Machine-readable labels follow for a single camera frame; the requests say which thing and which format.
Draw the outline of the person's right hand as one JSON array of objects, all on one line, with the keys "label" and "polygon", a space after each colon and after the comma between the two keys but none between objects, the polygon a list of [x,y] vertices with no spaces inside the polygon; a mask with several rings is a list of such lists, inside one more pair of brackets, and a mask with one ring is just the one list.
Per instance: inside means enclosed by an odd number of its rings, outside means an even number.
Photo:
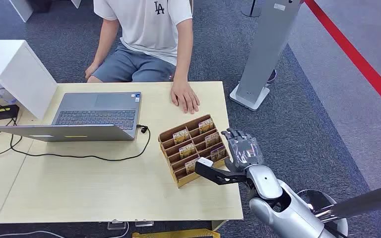
[{"label": "person's right hand", "polygon": [[85,70],[85,79],[89,79],[90,76],[97,70],[99,67],[99,63],[93,62],[86,70]]}]

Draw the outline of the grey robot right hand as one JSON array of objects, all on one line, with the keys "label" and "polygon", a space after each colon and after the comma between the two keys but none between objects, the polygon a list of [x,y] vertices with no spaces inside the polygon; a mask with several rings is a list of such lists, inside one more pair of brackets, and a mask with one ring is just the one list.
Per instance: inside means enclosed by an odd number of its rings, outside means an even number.
[{"label": "grey robot right hand", "polygon": [[240,173],[250,166],[263,164],[264,157],[255,137],[233,128],[221,134],[228,142],[230,155],[225,165],[229,171]]}]

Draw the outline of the person's left hand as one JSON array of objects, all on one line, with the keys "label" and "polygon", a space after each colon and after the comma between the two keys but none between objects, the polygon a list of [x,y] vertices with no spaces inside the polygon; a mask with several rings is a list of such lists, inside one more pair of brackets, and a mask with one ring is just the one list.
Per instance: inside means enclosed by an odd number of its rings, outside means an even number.
[{"label": "person's left hand", "polygon": [[200,101],[187,81],[173,81],[171,100],[183,113],[194,114],[199,111]]}]

